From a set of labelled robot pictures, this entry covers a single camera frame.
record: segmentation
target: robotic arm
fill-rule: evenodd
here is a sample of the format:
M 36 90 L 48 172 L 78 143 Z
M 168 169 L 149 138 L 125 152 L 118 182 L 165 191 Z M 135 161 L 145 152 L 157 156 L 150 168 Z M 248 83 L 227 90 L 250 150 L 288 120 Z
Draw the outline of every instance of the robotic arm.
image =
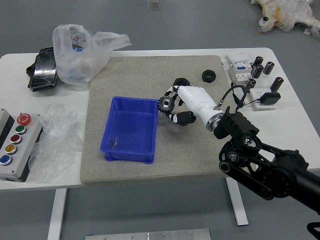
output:
M 190 111 L 171 113 L 178 96 L 179 105 L 185 103 Z M 320 215 L 320 177 L 307 171 L 309 164 L 299 151 L 281 150 L 262 143 L 257 137 L 259 129 L 241 112 L 230 113 L 229 106 L 223 113 L 219 109 L 222 102 L 217 106 L 202 87 L 190 86 L 185 78 L 177 78 L 173 87 L 159 99 L 158 109 L 179 125 L 194 123 L 196 117 L 200 117 L 217 139 L 230 135 L 231 140 L 219 153 L 220 170 L 263 199 L 291 196 Z M 273 160 L 263 157 L 260 150 L 274 154 Z M 320 240 L 320 232 L 315 230 L 318 227 L 320 223 L 310 223 L 307 229 Z

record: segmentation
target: metal plate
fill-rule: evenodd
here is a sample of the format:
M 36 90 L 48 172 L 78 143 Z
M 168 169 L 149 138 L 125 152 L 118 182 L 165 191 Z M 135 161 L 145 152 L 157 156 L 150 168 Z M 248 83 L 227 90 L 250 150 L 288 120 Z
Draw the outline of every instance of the metal plate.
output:
M 151 3 L 150 4 L 150 10 L 152 11 L 160 11 L 161 10 L 161 6 L 159 3 Z
M 88 235 L 85 240 L 211 240 L 210 231 L 190 229 L 176 231 L 136 232 L 109 235 Z

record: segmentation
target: blue storage box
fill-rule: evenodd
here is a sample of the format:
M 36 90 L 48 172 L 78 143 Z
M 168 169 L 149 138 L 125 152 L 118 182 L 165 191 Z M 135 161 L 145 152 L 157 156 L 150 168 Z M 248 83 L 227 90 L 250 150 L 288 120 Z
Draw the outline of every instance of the blue storage box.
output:
M 155 158 L 158 100 L 112 98 L 100 150 L 107 161 L 128 160 L 152 164 Z

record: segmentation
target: plastic bag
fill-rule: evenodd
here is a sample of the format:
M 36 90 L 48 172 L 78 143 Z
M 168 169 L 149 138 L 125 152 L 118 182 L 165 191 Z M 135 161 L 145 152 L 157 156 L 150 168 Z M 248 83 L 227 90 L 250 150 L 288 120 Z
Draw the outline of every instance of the plastic bag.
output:
M 77 167 L 75 154 L 83 148 L 83 141 L 74 129 L 77 117 L 75 111 L 65 112 L 63 104 L 50 105 L 40 115 L 43 133 L 30 154 L 30 182 L 48 183 Z
M 263 18 L 259 21 L 262 32 L 273 27 L 287 32 L 296 23 L 301 23 L 310 27 L 305 34 L 320 38 L 320 21 L 313 17 L 310 3 L 312 0 L 251 0 L 251 4 L 262 6 Z
M 97 32 L 83 26 L 60 25 L 52 35 L 56 71 L 67 84 L 87 85 L 103 68 L 112 51 L 131 45 L 126 34 Z

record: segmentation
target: gear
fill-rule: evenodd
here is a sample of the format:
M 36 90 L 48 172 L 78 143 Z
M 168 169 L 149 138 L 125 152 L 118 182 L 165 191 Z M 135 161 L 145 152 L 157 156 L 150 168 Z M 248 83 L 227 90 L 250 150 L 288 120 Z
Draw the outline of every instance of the gear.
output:
M 161 113 L 171 113 L 175 107 L 175 101 L 169 96 L 162 96 L 159 98 L 157 106 Z

